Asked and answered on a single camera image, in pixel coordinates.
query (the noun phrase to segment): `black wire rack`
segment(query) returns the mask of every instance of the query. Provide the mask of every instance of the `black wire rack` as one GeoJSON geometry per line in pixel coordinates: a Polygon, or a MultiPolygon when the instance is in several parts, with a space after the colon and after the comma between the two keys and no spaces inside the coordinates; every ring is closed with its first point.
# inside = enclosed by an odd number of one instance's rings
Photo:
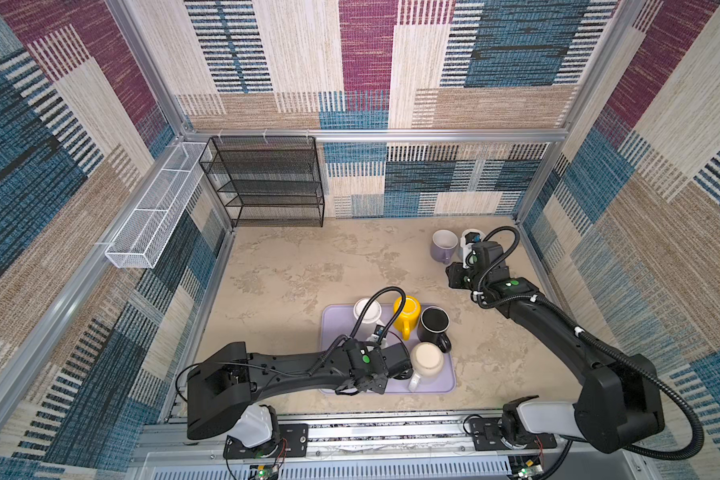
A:
{"type": "Polygon", "coordinates": [[[233,226],[322,226],[313,137],[212,137],[200,166],[233,226]]]}

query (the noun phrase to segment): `purple mug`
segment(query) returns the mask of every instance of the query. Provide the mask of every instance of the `purple mug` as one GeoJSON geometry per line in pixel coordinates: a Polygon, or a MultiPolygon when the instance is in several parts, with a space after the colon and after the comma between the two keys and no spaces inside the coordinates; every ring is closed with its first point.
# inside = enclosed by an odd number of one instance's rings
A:
{"type": "Polygon", "coordinates": [[[441,264],[450,264],[451,257],[458,246],[458,236],[450,230],[438,230],[432,235],[429,254],[441,264]]]}

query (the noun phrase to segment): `marbled countertop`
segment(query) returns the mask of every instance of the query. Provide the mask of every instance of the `marbled countertop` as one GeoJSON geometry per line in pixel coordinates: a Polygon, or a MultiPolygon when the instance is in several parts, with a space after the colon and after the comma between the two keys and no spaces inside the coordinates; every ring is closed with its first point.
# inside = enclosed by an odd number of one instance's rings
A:
{"type": "MultiPolygon", "coordinates": [[[[245,341],[249,352],[315,352],[323,309],[397,285],[448,312],[455,390],[352,397],[309,390],[266,403],[279,413],[308,413],[501,408],[527,395],[574,400],[579,384],[552,352],[496,310],[481,310],[466,290],[449,289],[444,265],[429,256],[436,230],[487,233],[500,225],[512,222],[500,216],[327,218],[323,228],[240,228],[196,361],[234,341],[245,341]]],[[[506,247],[512,235],[502,232],[494,239],[506,247]]],[[[507,264],[513,275],[538,284],[522,245],[507,264]]],[[[396,295],[386,293],[380,301],[391,303],[396,295]]]]}

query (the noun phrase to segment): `black mug handle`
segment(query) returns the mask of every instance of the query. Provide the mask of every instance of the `black mug handle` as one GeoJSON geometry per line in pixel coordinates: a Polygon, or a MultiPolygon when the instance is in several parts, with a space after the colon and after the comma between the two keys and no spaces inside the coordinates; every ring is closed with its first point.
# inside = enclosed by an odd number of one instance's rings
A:
{"type": "Polygon", "coordinates": [[[448,335],[444,333],[438,334],[437,345],[440,347],[442,353],[448,353],[451,351],[451,339],[449,339],[448,335]]]}

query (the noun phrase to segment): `purple tray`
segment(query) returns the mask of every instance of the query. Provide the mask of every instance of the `purple tray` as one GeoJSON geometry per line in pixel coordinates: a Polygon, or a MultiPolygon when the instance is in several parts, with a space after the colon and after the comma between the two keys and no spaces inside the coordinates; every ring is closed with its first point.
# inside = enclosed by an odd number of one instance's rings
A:
{"type": "MultiPolygon", "coordinates": [[[[422,303],[423,309],[428,306],[432,306],[432,304],[422,303]]],[[[322,312],[322,325],[320,326],[320,350],[327,349],[331,345],[331,342],[333,342],[336,337],[342,333],[349,335],[355,325],[355,314],[352,312],[353,308],[354,305],[328,305],[322,312]]],[[[392,318],[392,314],[392,304],[382,304],[382,321],[384,323],[388,322],[389,319],[392,318]]],[[[398,335],[401,335],[401,333],[394,327],[391,328],[389,334],[387,334],[387,342],[390,346],[395,343],[400,343],[400,340],[392,334],[393,331],[398,335]]],[[[411,332],[411,338],[405,342],[405,345],[410,351],[417,343],[419,343],[418,334],[416,333],[416,330],[414,330],[411,332]]],[[[440,372],[440,375],[419,384],[416,392],[408,390],[408,380],[389,379],[386,393],[407,393],[409,395],[419,393],[449,393],[455,388],[456,372],[454,371],[454,364],[451,361],[451,353],[449,352],[445,354],[445,365],[443,365],[443,371],[440,372]]],[[[334,394],[333,390],[321,389],[320,391],[330,395],[334,394]]]]}

